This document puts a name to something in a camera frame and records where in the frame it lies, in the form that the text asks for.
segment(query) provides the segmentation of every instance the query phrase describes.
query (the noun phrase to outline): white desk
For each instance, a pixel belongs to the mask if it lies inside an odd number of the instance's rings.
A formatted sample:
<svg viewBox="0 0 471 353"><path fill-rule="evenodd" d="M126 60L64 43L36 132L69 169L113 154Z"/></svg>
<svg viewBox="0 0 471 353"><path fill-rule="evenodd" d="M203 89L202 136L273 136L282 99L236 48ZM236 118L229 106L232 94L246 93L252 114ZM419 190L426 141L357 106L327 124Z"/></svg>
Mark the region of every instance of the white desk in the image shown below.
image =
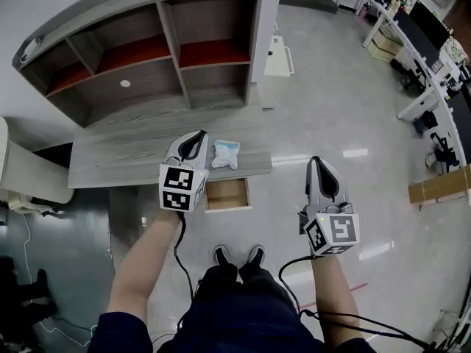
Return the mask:
<svg viewBox="0 0 471 353"><path fill-rule="evenodd" d="M357 1L357 14L361 7L363 6L365 0L358 0ZM439 126L436 128L437 133L439 133L440 137L446 137L450 147L455 149L456 158L459 160L459 164L462 168L467 165L466 157L464 156L463 146L459 139L458 130L456 129L455 121L453 120L453 116L451 115L450 108L446 102L446 98L448 98L447 88L440 86L440 79L435 77L435 73L427 66L425 63L425 58L422 58L420 53L415 49L412 42L407 38L406 34L402 31L402 29L397 25L397 22L393 20L393 15L389 10L386 10L382 5L380 5L376 0L367 0L372 7L375 7L380 12L380 17L373 28L370 30L369 34L367 35L365 41L363 42L363 47L367 47L369 43L372 41L373 37L376 35L376 32L380 29L382 25L388 25L391 27L393 32L396 36L401 39L406 47L408 53L414 58L425 71L428 81L430 85L424 93L422 93L419 97L412 101L407 107L399 111L397 117L402 119L409 113L412 109L419 106L429 95L435 93L438 99L438 107L436 108L437 114L437 122ZM471 205L471 190L467 192L468 196L468 203Z"/></svg>

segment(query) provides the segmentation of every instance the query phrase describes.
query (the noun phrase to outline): tiled floor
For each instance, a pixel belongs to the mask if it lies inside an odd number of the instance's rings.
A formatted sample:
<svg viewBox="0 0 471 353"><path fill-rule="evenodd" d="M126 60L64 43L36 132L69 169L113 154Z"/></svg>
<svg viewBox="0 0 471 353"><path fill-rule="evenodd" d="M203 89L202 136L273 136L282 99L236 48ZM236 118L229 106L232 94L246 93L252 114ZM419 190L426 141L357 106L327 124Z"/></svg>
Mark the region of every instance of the tiled floor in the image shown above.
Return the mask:
<svg viewBox="0 0 471 353"><path fill-rule="evenodd" d="M272 156L317 154L343 175L360 215L361 244L341 262L362 315L427 339L442 308L459 309L471 269L471 213L465 200L426 207L408 203L407 185L425 178L428 147L396 112L411 100L392 69L361 47L369 27L352 13L337 15L280 6L277 34L291 48L295 73L266 78L262 97L275 107L264 113ZM364 157L343 151L368 149ZM276 165L267 176L249 179L252 210L188 215L180 249L193 283L212 265L213 247L225 243L242 264L254 243L266 249L273 274L286 261L308 253L298 235L297 211L306 203L305 163ZM140 189L142 216L155 214L157 188ZM308 263L286 272L301 304L314 301ZM189 306L183 272L169 252L152 294L149 331L172 332ZM306 321L315 336L320 329ZM169 337L155 343L158 348ZM419 352L410 343L374 338L379 352Z"/></svg>

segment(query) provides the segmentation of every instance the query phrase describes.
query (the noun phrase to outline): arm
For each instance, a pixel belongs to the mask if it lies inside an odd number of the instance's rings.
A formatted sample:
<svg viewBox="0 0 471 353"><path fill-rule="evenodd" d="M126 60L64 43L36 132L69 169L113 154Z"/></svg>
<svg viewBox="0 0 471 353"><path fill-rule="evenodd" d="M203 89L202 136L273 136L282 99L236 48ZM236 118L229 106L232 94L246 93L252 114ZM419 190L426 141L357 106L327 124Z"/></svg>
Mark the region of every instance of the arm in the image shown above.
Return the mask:
<svg viewBox="0 0 471 353"><path fill-rule="evenodd" d="M328 311L331 313L358 315L358 309L337 257L321 257L312 260L311 265L316 283L317 310L320 312ZM354 327L359 327L360 325L357 318L334 315L324 315L322 317ZM345 341L353 338L362 338L359 331L335 326L325 321L322 322L322 319L321 327L324 332L325 343L334 349Z"/></svg>
<svg viewBox="0 0 471 353"><path fill-rule="evenodd" d="M113 280L107 313L122 311L147 320L147 300L160 275L180 219L162 210L132 246Z"/></svg>

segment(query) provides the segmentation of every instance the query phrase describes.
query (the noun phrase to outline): wooden shelf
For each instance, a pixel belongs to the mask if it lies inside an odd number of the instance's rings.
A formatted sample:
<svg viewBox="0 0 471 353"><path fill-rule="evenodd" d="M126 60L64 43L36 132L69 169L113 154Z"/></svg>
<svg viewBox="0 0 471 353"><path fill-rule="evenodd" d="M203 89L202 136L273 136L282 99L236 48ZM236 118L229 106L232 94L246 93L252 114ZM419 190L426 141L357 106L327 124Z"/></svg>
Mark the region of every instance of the wooden shelf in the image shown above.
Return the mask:
<svg viewBox="0 0 471 353"><path fill-rule="evenodd" d="M250 63L249 49L230 39L188 43L180 47L180 68L228 63Z"/></svg>
<svg viewBox="0 0 471 353"><path fill-rule="evenodd" d="M170 56L165 35L157 35L107 50L98 66L97 74Z"/></svg>
<svg viewBox="0 0 471 353"><path fill-rule="evenodd" d="M47 96L71 87L90 76L90 73L80 62L62 68L52 77L51 84L49 84L49 89L47 91Z"/></svg>

